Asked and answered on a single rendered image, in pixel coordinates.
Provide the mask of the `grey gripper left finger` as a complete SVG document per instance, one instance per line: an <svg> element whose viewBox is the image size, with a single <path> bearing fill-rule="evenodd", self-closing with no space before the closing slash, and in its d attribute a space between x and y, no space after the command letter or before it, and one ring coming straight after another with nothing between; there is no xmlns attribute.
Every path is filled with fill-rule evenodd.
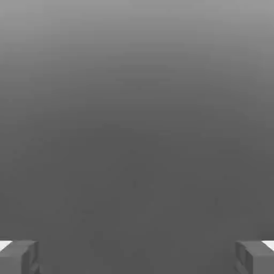
<svg viewBox="0 0 274 274"><path fill-rule="evenodd" d="M40 274L39 242L0 240L0 274Z"/></svg>

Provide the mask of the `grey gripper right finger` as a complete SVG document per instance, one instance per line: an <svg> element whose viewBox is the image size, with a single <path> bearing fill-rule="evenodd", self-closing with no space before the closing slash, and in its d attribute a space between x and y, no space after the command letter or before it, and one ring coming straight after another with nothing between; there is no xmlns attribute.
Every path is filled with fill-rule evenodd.
<svg viewBox="0 0 274 274"><path fill-rule="evenodd" d="M237 241L235 274L274 274L274 240Z"/></svg>

